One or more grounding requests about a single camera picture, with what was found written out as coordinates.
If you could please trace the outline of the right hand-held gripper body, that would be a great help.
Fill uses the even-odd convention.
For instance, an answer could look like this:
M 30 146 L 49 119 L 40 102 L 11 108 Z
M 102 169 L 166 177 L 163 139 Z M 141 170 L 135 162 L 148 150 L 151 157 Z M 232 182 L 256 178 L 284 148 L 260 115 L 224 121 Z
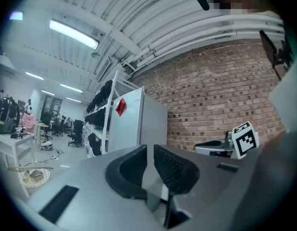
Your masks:
M 226 132 L 225 143 L 232 151 L 231 158 L 242 159 L 249 150 L 259 147 L 259 135 L 252 124 L 246 121 Z

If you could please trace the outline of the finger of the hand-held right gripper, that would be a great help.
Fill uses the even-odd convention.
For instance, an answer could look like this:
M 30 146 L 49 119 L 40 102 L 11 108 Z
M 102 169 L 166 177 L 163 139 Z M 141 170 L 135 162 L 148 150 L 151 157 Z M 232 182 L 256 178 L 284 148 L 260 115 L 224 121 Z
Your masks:
M 194 145 L 194 151 L 204 155 L 218 155 L 225 152 L 224 140 L 212 140 Z

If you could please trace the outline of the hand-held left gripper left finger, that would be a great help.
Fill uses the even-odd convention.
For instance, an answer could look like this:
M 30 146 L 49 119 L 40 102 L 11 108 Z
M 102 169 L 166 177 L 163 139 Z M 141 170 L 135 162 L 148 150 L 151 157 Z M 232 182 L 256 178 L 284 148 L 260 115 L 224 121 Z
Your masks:
M 143 188 L 147 147 L 81 161 L 47 182 L 28 206 L 67 231 L 160 231 Z

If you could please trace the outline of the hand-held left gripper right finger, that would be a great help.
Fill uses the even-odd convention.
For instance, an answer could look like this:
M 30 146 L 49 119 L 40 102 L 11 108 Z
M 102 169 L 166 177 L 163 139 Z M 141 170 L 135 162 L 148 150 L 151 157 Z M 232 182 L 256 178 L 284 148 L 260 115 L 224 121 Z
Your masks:
M 168 189 L 165 228 L 173 228 L 207 208 L 251 161 L 154 145 L 154 166 Z

